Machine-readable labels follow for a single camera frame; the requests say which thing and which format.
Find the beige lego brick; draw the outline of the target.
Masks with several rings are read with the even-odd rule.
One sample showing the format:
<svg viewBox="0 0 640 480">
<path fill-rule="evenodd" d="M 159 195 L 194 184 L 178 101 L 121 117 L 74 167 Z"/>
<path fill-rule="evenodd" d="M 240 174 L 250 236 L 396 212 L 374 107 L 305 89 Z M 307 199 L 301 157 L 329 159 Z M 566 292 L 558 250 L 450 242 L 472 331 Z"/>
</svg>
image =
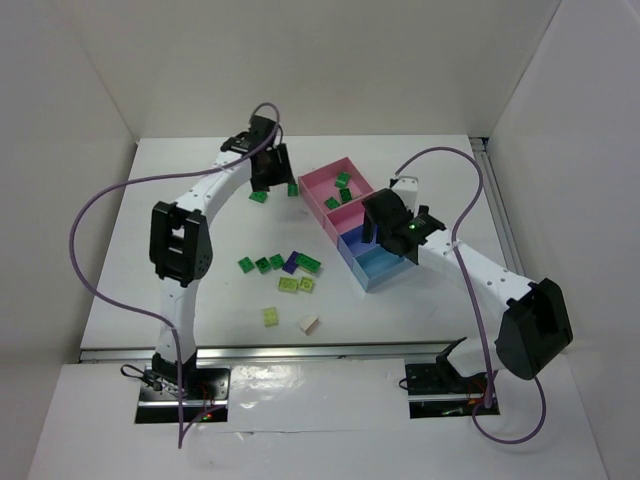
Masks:
<svg viewBox="0 0 640 480">
<path fill-rule="evenodd" d="M 318 315 L 309 315 L 299 321 L 299 328 L 305 335 L 310 335 L 319 323 Z"/>
</svg>

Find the green square lego brick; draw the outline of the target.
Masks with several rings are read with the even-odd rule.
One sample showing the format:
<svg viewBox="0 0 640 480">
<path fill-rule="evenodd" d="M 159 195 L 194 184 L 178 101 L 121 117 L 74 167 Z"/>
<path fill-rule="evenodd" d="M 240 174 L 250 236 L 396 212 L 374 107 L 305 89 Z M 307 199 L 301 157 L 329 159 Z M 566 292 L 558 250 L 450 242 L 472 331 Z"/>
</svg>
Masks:
<svg viewBox="0 0 640 480">
<path fill-rule="evenodd" d="M 256 268 L 258 269 L 258 271 L 261 274 L 265 274 L 265 273 L 269 272 L 272 269 L 271 263 L 270 263 L 269 259 L 266 258 L 266 257 L 261 257 L 261 258 L 257 259 L 255 261 L 255 265 L 256 265 Z"/>
<path fill-rule="evenodd" d="M 325 200 L 324 204 L 329 210 L 333 210 L 341 206 L 341 203 L 333 196 Z"/>
<path fill-rule="evenodd" d="M 238 260 L 237 264 L 244 274 L 252 271 L 255 268 L 254 262 L 249 257 L 244 257 Z"/>
<path fill-rule="evenodd" d="M 269 263 L 273 270 L 278 270 L 284 266 L 285 261 L 280 254 L 276 254 L 269 258 Z"/>
</svg>

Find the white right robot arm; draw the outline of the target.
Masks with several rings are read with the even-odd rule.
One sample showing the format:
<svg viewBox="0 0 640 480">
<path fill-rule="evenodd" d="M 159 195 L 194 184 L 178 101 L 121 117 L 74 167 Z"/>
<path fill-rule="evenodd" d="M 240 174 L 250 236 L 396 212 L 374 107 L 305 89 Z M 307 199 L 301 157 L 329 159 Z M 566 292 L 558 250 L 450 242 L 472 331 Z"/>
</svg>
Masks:
<svg viewBox="0 0 640 480">
<path fill-rule="evenodd" d="M 533 380 L 573 340 L 558 284 L 511 272 L 465 244 L 417 203 L 418 181 L 395 172 L 374 190 L 349 159 L 298 180 L 299 191 L 364 289 L 411 265 L 469 294 L 478 334 L 450 344 L 442 369 L 461 377 L 507 370 Z"/>
</svg>

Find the green rounded lego brick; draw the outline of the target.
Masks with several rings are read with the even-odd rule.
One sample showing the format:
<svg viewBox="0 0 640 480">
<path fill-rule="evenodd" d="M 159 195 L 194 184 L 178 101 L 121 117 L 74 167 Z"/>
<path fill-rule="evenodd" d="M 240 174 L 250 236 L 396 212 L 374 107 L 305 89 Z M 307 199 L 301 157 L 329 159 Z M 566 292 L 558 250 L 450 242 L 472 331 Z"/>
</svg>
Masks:
<svg viewBox="0 0 640 480">
<path fill-rule="evenodd" d="M 342 204 L 347 204 L 353 200 L 353 196 L 349 188 L 341 188 L 339 190 L 339 195 Z"/>
</svg>

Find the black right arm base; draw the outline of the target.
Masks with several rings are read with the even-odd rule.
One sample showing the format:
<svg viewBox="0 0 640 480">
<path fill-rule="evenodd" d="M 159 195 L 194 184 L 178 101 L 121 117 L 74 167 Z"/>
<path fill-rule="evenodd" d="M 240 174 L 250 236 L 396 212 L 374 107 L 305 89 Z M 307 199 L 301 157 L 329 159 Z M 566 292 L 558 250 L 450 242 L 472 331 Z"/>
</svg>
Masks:
<svg viewBox="0 0 640 480">
<path fill-rule="evenodd" d="M 465 340 L 454 341 L 441 351 L 431 363 L 407 364 L 405 377 L 398 386 L 409 395 L 446 395 L 485 393 L 487 378 L 485 373 L 461 376 L 449 362 L 449 355 Z"/>
</svg>

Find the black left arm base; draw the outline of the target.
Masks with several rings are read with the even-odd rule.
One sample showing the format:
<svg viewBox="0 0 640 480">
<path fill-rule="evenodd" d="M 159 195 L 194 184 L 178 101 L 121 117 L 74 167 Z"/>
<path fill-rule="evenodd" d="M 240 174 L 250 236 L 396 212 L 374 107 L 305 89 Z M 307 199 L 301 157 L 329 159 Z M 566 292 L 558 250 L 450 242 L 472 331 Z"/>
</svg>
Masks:
<svg viewBox="0 0 640 480">
<path fill-rule="evenodd" d="M 131 364 L 120 367 L 122 376 L 141 383 L 138 404 L 142 407 L 176 407 L 182 392 L 185 407 L 213 407 L 225 405 L 231 380 L 229 368 L 196 368 L 182 382 L 181 387 L 149 367 Z"/>
</svg>

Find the green long lego brick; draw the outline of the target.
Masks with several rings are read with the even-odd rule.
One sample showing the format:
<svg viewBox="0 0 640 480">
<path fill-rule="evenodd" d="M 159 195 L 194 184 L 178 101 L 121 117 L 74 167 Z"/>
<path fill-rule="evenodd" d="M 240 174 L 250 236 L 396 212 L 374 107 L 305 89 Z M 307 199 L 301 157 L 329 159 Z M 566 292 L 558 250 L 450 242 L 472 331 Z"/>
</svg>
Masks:
<svg viewBox="0 0 640 480">
<path fill-rule="evenodd" d="M 317 274 L 321 268 L 321 263 L 318 260 L 303 253 L 298 254 L 295 262 L 298 268 L 312 275 Z"/>
</svg>

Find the green small lego brick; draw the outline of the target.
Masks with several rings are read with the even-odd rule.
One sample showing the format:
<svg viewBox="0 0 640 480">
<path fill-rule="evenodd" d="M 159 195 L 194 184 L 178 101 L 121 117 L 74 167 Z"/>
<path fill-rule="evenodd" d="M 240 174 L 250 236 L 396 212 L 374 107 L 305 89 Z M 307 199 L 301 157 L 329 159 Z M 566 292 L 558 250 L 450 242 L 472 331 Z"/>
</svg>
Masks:
<svg viewBox="0 0 640 480">
<path fill-rule="evenodd" d="M 297 197 L 299 195 L 298 185 L 295 183 L 289 183 L 287 185 L 287 196 L 288 197 Z"/>
</svg>

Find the green curved lego brick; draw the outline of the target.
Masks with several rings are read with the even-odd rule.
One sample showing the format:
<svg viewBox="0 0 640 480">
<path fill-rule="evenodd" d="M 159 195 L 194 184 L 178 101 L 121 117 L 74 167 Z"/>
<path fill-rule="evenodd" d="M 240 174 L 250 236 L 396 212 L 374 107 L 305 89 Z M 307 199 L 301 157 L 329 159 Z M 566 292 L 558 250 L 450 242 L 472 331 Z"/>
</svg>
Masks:
<svg viewBox="0 0 640 480">
<path fill-rule="evenodd" d="M 347 172 L 340 172 L 335 180 L 335 186 L 339 189 L 346 188 L 350 181 L 350 174 Z"/>
</svg>

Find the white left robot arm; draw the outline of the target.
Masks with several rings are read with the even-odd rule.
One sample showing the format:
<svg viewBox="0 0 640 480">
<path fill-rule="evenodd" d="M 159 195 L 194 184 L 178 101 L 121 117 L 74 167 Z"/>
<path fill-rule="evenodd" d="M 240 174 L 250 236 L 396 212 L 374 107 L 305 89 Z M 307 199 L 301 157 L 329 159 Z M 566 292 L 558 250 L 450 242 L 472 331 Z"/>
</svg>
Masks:
<svg viewBox="0 0 640 480">
<path fill-rule="evenodd" d="M 276 144 L 276 122 L 252 115 L 249 127 L 220 148 L 212 173 L 171 203 L 152 209 L 149 256 L 161 280 L 163 326 L 152 357 L 152 371 L 175 383 L 195 370 L 194 318 L 200 280 L 213 263 L 209 229 L 227 200 L 245 184 L 254 192 L 293 180 L 286 145 Z"/>
</svg>

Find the lime green lego brick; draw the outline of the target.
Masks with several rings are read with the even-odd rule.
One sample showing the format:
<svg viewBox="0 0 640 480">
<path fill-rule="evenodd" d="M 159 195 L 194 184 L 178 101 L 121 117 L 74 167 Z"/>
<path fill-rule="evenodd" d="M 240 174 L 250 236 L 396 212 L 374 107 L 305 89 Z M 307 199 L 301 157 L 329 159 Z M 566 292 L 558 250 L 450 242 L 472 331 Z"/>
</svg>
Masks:
<svg viewBox="0 0 640 480">
<path fill-rule="evenodd" d="M 298 282 L 298 290 L 304 293 L 312 293 L 314 289 L 314 279 L 311 277 L 302 276 Z"/>
<path fill-rule="evenodd" d="M 275 307 L 267 307 L 262 310 L 263 324 L 266 328 L 279 324 L 279 316 Z"/>
<path fill-rule="evenodd" d="M 295 277 L 280 277 L 277 288 L 284 293 L 296 293 L 298 290 L 298 279 Z"/>
</svg>

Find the green upside-down lego brick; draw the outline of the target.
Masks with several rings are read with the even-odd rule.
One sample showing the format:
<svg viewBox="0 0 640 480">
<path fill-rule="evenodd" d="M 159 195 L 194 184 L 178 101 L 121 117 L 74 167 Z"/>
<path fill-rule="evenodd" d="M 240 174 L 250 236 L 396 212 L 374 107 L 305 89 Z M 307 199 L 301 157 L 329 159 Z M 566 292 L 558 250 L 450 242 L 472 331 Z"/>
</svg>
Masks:
<svg viewBox="0 0 640 480">
<path fill-rule="evenodd" d="M 264 192 L 264 191 L 252 192 L 249 195 L 249 199 L 254 201 L 254 202 L 258 202 L 260 204 L 264 204 L 266 202 L 266 200 L 268 199 L 268 193 Z"/>
</svg>

